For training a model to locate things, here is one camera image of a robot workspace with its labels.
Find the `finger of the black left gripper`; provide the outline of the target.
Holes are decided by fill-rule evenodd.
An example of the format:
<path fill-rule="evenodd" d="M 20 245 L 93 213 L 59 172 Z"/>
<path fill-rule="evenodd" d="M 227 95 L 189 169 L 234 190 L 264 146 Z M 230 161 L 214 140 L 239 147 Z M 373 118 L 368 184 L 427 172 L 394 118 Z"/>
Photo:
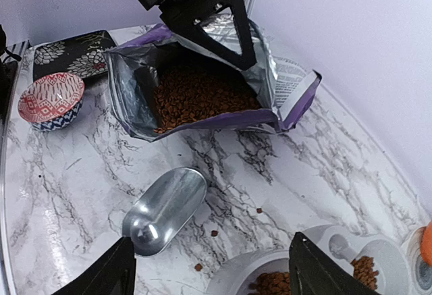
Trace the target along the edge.
<path fill-rule="evenodd" d="M 216 21 L 231 11 L 234 34 L 240 44 L 237 52 L 211 36 L 209 31 Z M 255 63 L 256 55 L 244 0 L 183 0 L 161 5 L 161 19 L 178 36 L 214 53 L 231 65 L 247 70 Z"/>

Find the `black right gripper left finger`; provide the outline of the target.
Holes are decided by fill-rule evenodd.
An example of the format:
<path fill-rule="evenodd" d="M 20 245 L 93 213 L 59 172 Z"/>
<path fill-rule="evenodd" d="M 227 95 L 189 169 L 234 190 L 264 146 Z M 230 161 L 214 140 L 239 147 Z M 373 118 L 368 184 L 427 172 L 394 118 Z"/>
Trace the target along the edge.
<path fill-rule="evenodd" d="M 55 293 L 133 295 L 135 277 L 136 258 L 132 239 L 121 237 L 86 271 Z"/>

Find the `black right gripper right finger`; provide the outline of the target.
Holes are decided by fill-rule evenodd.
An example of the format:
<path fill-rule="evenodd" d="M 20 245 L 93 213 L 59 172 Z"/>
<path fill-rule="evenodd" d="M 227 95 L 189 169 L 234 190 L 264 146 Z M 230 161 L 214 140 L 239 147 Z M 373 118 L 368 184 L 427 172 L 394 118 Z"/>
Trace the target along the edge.
<path fill-rule="evenodd" d="M 330 259 L 302 232 L 289 249 L 290 287 L 293 295 L 373 295 L 366 287 Z"/>

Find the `silver metal scoop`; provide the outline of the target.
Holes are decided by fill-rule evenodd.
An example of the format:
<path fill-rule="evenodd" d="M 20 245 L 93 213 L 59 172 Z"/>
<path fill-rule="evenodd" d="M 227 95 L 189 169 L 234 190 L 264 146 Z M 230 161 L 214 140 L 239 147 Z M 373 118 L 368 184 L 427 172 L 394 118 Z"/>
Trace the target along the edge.
<path fill-rule="evenodd" d="M 207 181 L 196 169 L 178 167 L 165 172 L 127 212 L 121 232 L 134 252 L 152 257 L 167 248 L 196 213 L 207 193 Z"/>

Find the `grey double pet bowl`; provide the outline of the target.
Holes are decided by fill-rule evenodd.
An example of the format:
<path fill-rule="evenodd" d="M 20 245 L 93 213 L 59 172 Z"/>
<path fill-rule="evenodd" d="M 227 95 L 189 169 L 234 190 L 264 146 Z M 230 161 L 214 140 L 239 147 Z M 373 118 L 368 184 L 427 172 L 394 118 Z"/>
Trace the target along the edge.
<path fill-rule="evenodd" d="M 311 227 L 304 234 L 345 272 L 353 274 L 351 262 L 372 257 L 380 294 L 410 294 L 411 278 L 400 247 L 380 234 L 356 236 L 339 225 Z M 247 294 L 249 284 L 262 273 L 288 271 L 289 251 L 256 250 L 224 263 L 211 279 L 207 294 Z"/>

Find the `purple puppy food bag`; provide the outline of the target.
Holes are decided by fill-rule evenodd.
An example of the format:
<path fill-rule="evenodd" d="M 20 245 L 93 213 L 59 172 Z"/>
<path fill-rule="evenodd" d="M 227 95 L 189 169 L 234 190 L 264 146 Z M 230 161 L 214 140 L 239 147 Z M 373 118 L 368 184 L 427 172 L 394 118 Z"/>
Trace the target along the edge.
<path fill-rule="evenodd" d="M 291 130 L 322 77 L 257 24 L 250 33 L 256 63 L 247 70 L 164 24 L 105 51 L 115 118 L 131 137 L 149 142 L 187 129 Z"/>

